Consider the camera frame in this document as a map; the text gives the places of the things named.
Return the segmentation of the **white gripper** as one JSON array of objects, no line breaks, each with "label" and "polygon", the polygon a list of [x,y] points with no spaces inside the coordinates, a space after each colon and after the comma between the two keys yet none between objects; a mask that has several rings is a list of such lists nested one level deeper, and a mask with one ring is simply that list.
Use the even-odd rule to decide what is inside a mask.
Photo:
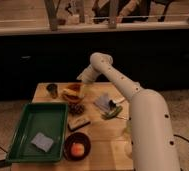
[{"label": "white gripper", "polygon": [[77,79],[85,84],[91,84],[96,81],[99,75],[100,73],[89,65],[77,76]]}]

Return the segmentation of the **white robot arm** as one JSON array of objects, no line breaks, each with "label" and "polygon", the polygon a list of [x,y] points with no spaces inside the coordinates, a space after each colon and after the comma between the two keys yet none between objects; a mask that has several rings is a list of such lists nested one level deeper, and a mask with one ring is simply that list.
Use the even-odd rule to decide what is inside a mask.
[{"label": "white robot arm", "polygon": [[164,97],[144,89],[112,66],[113,58],[95,52],[77,77],[84,84],[103,74],[130,103],[134,171],[181,171],[168,105]]}]

